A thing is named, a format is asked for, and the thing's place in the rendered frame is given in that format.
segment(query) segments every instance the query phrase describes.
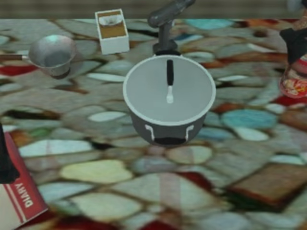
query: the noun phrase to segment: pot lid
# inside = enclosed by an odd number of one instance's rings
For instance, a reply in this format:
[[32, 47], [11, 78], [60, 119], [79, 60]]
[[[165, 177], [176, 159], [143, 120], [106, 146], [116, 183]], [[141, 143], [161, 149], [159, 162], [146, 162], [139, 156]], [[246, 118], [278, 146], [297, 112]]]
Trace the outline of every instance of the pot lid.
[[[167, 100], [170, 66], [173, 102]], [[150, 123], [187, 124], [208, 112], [215, 99], [215, 84], [197, 62], [174, 55], [156, 56], [134, 66], [127, 74], [123, 94], [129, 109]]]

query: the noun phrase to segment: tissue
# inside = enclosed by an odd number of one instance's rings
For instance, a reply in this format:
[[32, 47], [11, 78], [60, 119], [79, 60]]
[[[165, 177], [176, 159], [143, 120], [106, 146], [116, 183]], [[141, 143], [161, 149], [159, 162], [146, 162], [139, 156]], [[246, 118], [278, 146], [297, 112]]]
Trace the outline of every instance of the tissue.
[[121, 15], [111, 15], [99, 18], [99, 24], [102, 26], [113, 26], [121, 23], [122, 21], [123, 17]]

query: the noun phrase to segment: wooden handle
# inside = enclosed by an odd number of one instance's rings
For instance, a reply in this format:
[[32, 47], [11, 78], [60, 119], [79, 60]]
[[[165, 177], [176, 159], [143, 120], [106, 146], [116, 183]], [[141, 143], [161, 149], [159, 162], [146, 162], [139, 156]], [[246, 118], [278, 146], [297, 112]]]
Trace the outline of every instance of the wooden handle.
[[23, 56], [20, 54], [1, 54], [0, 61], [17, 61], [22, 60]]

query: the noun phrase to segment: box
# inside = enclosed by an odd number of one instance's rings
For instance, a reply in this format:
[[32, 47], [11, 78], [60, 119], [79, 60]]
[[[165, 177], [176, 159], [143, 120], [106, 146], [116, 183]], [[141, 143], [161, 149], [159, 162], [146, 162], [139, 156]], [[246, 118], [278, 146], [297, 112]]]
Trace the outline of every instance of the box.
[[[102, 26], [99, 23], [100, 17], [107, 17], [113, 15], [121, 15], [122, 22], [111, 26]], [[122, 53], [130, 50], [129, 34], [125, 24], [124, 14], [121, 9], [96, 12], [95, 18], [99, 35], [101, 53], [103, 55]]]
[[9, 157], [19, 172], [19, 177], [11, 184], [0, 184], [1, 230], [15, 229], [48, 210], [19, 151], [9, 133], [5, 133], [5, 143]]

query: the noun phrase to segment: background wall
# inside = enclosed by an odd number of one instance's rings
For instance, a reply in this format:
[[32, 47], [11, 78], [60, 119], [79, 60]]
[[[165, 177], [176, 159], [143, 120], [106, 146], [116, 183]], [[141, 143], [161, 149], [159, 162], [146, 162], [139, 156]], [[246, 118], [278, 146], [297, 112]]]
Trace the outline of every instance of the background wall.
[[[0, 18], [93, 18], [94, 12], [122, 8], [126, 18], [146, 18], [167, 0], [0, 0]], [[286, 0], [197, 0], [185, 18], [299, 18]]]

